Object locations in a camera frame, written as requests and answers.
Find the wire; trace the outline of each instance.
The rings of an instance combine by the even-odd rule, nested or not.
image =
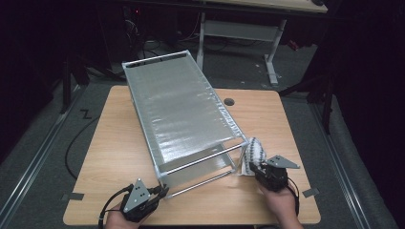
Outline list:
[[[81,133],[83,133],[84,130],[86,130],[86,128],[88,128],[93,122],[95,122],[96,120],[98,120],[100,118],[100,116],[96,117],[95,119],[93,119],[91,122],[87,123],[86,126],[84,126],[79,133],[77,133],[77,135],[74,137],[74,139],[72,139],[71,143],[68,146],[68,149],[65,152],[65,167],[68,170],[69,174],[74,178],[77,179],[77,176],[72,172],[71,168],[69,167],[69,163],[68,163],[68,155],[69,155],[69,151],[71,150],[72,145],[75,143],[75,140],[81,135]]]
[[[150,52],[151,54],[153,54],[153,55],[155,55],[155,56],[159,56],[156,52],[152,52],[152,51],[149,51],[149,50],[145,50],[146,52]]]
[[[295,213],[298,214],[300,213],[300,191],[298,190],[297,185],[295,184],[295,182],[289,177],[288,178],[289,181],[291,181],[294,186],[295,189],[297,190],[297,193],[294,192],[294,190],[292,190],[288,185],[287,185],[287,189],[289,189],[289,191],[292,193],[292,195],[294,196],[294,201],[295,201]]]
[[[102,208],[101,212],[100,212],[100,216],[98,218],[98,228],[102,229],[103,228],[103,223],[104,223],[104,216],[105,213],[107,212],[107,207],[108,205],[111,203],[111,201],[113,201],[114,198],[116,198],[117,196],[119,196],[120,194],[124,193],[124,192],[129,192],[134,188],[134,184],[130,184],[127,187],[119,190],[118,192],[116,192],[114,195],[112,195],[107,202],[105,203],[104,207]]]
[[[145,53],[145,49],[142,49],[142,53],[143,53],[143,59],[146,59],[146,53]]]
[[[82,56],[78,56],[77,58],[83,63],[84,66],[96,69],[99,73],[102,73],[102,74],[104,74],[104,75],[106,75],[106,76],[108,76],[108,77],[110,77],[112,79],[115,79],[115,80],[118,80],[118,81],[125,81],[126,80],[125,78],[121,78],[121,77],[119,77],[119,75],[113,73],[113,71],[111,71],[109,69],[105,69],[105,68],[103,68],[101,66],[98,66],[96,63],[93,63],[92,61],[90,61],[90,60],[88,60],[88,59],[86,59],[86,58],[84,58]]]
[[[241,41],[248,41],[248,44],[243,44]],[[235,45],[235,46],[243,46],[243,47],[250,47],[250,46],[255,46],[255,45],[260,45],[264,43],[264,41],[258,41],[258,40],[247,40],[247,39],[230,39],[229,44]]]
[[[135,27],[135,23],[134,23],[134,22],[132,22],[131,20],[128,20],[128,19],[126,19],[125,22],[128,22],[128,23],[132,26],[131,30],[134,29],[134,27]]]
[[[191,36],[194,34],[194,32],[196,32],[196,30],[197,30],[197,27],[198,27],[199,22],[200,22],[200,15],[201,15],[201,13],[199,12],[199,14],[197,15],[197,21],[196,21],[196,24],[194,25],[193,31],[190,33],[190,35],[188,35],[188,36],[185,37],[184,39],[179,40],[180,42],[181,42],[181,41],[187,41],[187,40],[194,40],[195,38],[200,37],[199,35],[197,35],[197,36],[195,36],[195,37],[191,37]]]
[[[222,41],[222,40],[221,40],[221,39],[211,39],[211,41],[217,41],[217,43],[221,43],[221,42],[218,42],[218,41]],[[207,45],[204,44],[204,47],[205,47],[206,49],[210,50],[210,51],[214,51],[214,52],[216,52],[216,51],[221,51],[221,50],[223,50],[224,48],[227,47],[227,45],[228,45],[228,40],[226,39],[226,40],[224,41],[224,45],[223,45],[222,47],[218,48],[218,49],[211,49],[211,48],[208,48]]]
[[[183,47],[186,47],[186,48],[194,48],[194,47],[196,47],[196,46],[198,46],[199,45],[199,41],[194,41],[193,43],[193,45],[185,45],[185,44],[183,44],[183,43],[190,43],[190,42],[193,42],[193,40],[192,39],[188,39],[188,40],[182,40],[181,42],[179,42],[178,44],[179,45],[181,45],[181,46],[183,46]]]
[[[99,78],[106,77],[105,74],[103,74],[103,73],[96,73],[96,72],[94,72],[93,70],[90,70],[90,69],[88,69],[88,68],[86,68],[86,72],[87,72],[88,74],[92,75],[92,76],[99,77]],[[123,75],[125,75],[125,72],[124,72],[124,71],[121,71],[121,72],[114,73],[114,74],[116,74],[117,76],[123,76]]]

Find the metal rack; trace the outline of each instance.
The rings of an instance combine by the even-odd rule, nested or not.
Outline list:
[[[123,63],[160,184],[171,198],[236,172],[247,140],[189,51]]]

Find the metal rail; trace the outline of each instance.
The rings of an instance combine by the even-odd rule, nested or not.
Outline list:
[[[30,165],[28,166],[26,172],[20,178],[13,192],[11,193],[9,199],[7,200],[6,204],[3,206],[0,212],[0,229],[6,229],[9,223],[11,222],[13,215],[17,211],[25,195],[30,190],[30,187],[35,181],[35,178],[38,175],[39,171],[41,170],[42,165],[44,164],[45,160],[50,154],[53,148],[54,141],[56,140],[56,137],[58,136],[72,107],[74,106],[74,104],[80,98],[80,96],[83,94],[84,91],[85,91],[84,86],[77,85],[75,87],[71,106],[66,110],[65,113],[59,115],[53,127],[45,137],[45,140],[42,142],[41,146],[36,152],[36,155],[33,158]]]
[[[343,194],[345,196],[346,202],[351,209],[354,221],[357,225],[357,228],[371,228],[367,217],[363,211],[361,203],[359,201],[358,195],[355,192],[352,183],[346,173],[346,170],[343,166],[343,163],[340,159],[340,156],[333,145],[330,135],[325,132],[324,126],[322,124],[322,115],[321,111],[316,104],[309,104],[309,108],[312,111],[312,114],[315,116],[316,124],[319,130],[322,132],[323,138],[327,143],[329,148],[328,156],[332,162],[332,167],[334,172],[336,173],[337,180],[342,188]]]

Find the wooden table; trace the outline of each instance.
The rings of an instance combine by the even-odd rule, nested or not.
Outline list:
[[[309,181],[298,153],[280,97],[271,91],[216,90],[221,99],[233,98],[227,109],[246,137],[258,137],[267,157],[281,155],[299,164],[288,175],[300,192]],[[131,96],[126,86],[110,91],[89,151],[78,176],[74,193],[83,200],[70,200],[64,216],[68,225],[97,224],[107,199],[141,178],[147,187],[158,185],[152,160]],[[111,207],[122,201],[122,196]],[[302,223],[320,221],[314,197],[300,197]],[[163,199],[145,225],[260,225],[275,223],[258,191],[254,177],[230,175],[174,198]]]
[[[316,6],[310,0],[203,0],[205,2],[244,5],[249,7],[272,8],[326,13],[328,8]]]

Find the human hand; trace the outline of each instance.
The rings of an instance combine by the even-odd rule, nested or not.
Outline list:
[[[105,224],[106,229],[138,229],[143,224],[143,222],[152,214],[150,213],[140,222],[132,222],[125,219],[125,217],[122,215],[122,213],[119,211],[120,206],[121,203],[117,204],[108,212],[107,222]]]
[[[295,213],[295,198],[289,189],[284,188],[276,193],[260,183],[258,186],[265,195],[267,208],[275,215],[283,229],[303,228]]]

